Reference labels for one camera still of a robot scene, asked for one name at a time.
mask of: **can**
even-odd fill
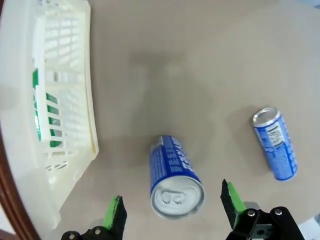
[[[287,126],[276,107],[266,107],[253,116],[253,127],[275,179],[286,181],[297,174],[298,166]]]
[[[185,218],[198,212],[204,203],[202,183],[173,136],[160,136],[151,146],[150,178],[151,206],[163,218]]]

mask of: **silver can top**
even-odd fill
[[[188,176],[172,176],[152,191],[153,210],[166,219],[182,219],[198,212],[205,200],[200,182]]]
[[[253,126],[257,128],[268,126],[274,123],[279,117],[281,113],[280,111],[274,107],[266,107],[260,111],[258,111],[252,119]]]

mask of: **screw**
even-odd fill
[[[280,209],[276,209],[274,210],[274,213],[279,216],[282,214],[282,211]]]
[[[249,217],[253,217],[254,215],[256,215],[255,211],[252,211],[252,210],[248,211]]]

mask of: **qr code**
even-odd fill
[[[162,139],[162,136],[158,137],[157,140],[155,141],[155,144],[153,144],[151,147],[150,147],[150,151],[153,152],[155,149],[157,149],[158,147],[160,146],[163,146],[164,145],[164,141]]]
[[[274,147],[279,144],[282,144],[285,141],[279,123],[275,123],[274,125],[267,127],[266,131],[268,133],[270,142]]]

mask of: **can pull tab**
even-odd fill
[[[183,204],[186,200],[186,195],[180,191],[163,191],[161,194],[164,204]]]

